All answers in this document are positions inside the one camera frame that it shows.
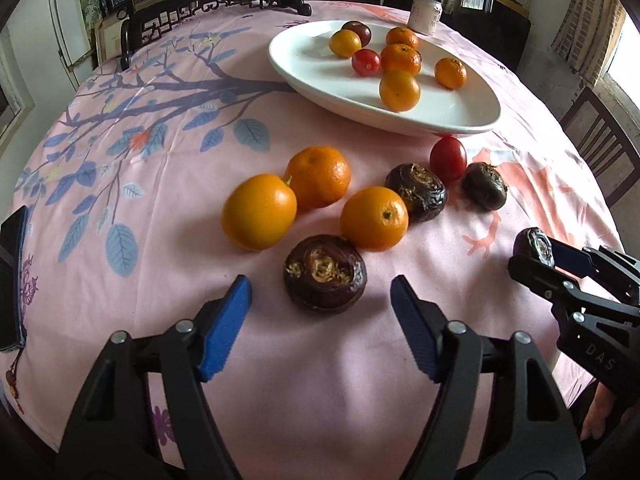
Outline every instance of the can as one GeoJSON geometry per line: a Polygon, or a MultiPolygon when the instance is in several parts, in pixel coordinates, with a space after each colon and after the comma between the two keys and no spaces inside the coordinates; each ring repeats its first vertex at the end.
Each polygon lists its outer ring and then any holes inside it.
{"type": "Polygon", "coordinates": [[[421,34],[433,34],[442,16],[438,0],[414,0],[406,26],[421,34]]]}

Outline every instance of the tablecloth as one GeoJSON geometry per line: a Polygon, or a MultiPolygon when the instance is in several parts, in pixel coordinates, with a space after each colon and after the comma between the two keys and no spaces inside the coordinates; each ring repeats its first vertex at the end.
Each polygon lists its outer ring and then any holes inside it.
{"type": "MultiPolygon", "coordinates": [[[[491,162],[505,178],[506,205],[479,213],[454,186],[436,219],[412,226],[390,251],[363,254],[369,283],[353,308],[311,317],[294,307],[281,265],[303,238],[338,234],[344,200],[300,215],[274,248],[247,253],[220,227],[232,189],[254,174],[282,174],[307,146],[328,145],[351,165],[349,196],[381,185],[398,164],[427,163],[437,141],[334,115],[275,73],[267,47],[287,27],[336,19],[403,24],[408,17],[366,4],[311,5],[308,19],[290,9],[235,6],[182,23],[138,51],[129,70],[119,72],[115,62],[99,68],[31,156],[12,206],[30,211],[22,274],[28,342],[17,387],[24,420],[50,446],[60,444],[112,332],[162,333],[245,274],[254,287],[251,311],[225,369],[204,385],[243,477],[398,478],[436,386],[417,370],[394,317],[391,279],[406,275],[421,298],[483,335],[528,331],[551,361],[558,327],[550,305],[507,273],[515,235],[539,226],[574,246],[621,248],[593,175],[545,105],[440,24],[429,40],[478,71],[502,104],[495,130],[462,142],[470,160],[491,162]]],[[[0,357],[4,370],[13,358],[0,357]]],[[[584,373],[568,360],[556,368],[569,399],[584,373]]],[[[164,456],[179,463],[161,380],[150,384],[164,456]]],[[[489,395],[490,378],[483,378],[464,463],[478,453],[489,395]]]]}

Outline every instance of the black phone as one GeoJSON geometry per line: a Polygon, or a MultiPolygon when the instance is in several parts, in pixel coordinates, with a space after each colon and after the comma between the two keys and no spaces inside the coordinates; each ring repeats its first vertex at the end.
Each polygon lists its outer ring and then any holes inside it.
{"type": "Polygon", "coordinates": [[[22,245],[29,210],[22,206],[0,226],[0,352],[24,348],[22,325],[22,245]]]}

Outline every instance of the pink tablecloth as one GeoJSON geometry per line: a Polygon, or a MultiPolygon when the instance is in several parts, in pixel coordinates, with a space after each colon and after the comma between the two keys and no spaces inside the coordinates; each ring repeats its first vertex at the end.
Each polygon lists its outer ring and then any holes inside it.
{"type": "MultiPolygon", "coordinates": [[[[312,7],[310,20],[407,18],[361,4],[312,7]]],[[[453,189],[435,220],[389,252],[364,254],[369,284],[351,310],[300,312],[280,266],[302,238],[337,234],[344,201],[301,216],[273,249],[246,253],[220,228],[231,190],[254,174],[282,173],[293,154],[324,144],[350,162],[351,194],[382,184],[397,164],[427,161],[436,141],[353,123],[293,92],[271,68],[267,46],[303,22],[290,10],[201,14],[140,50],[130,70],[99,69],[33,153],[14,200],[31,210],[29,336],[17,381],[24,419],[51,446],[112,332],[164,332],[245,274],[252,309],[225,370],[205,385],[243,477],[398,478],[436,387],[417,370],[392,313],[391,279],[405,274],[422,298],[479,333],[527,330],[551,361],[557,326],[549,304],[507,274],[516,233],[540,226],[576,246],[620,248],[593,175],[551,113],[501,63],[440,24],[430,41],[481,73],[502,103],[494,131],[462,141],[470,158],[498,167],[510,186],[506,206],[478,214],[453,189]]],[[[2,370],[13,358],[0,358],[2,370]]],[[[566,396],[583,380],[567,362],[557,376],[566,396]]],[[[160,384],[153,378],[158,438],[178,462],[160,384]]],[[[483,380],[466,462],[479,449],[489,391],[483,380]]]]}

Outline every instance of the patterned curtain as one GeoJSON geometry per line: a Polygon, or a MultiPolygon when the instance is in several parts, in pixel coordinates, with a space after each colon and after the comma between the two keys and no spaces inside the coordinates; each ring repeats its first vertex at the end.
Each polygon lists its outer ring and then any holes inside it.
{"type": "Polygon", "coordinates": [[[619,0],[571,0],[552,48],[592,88],[614,52],[625,14],[619,0]]]}

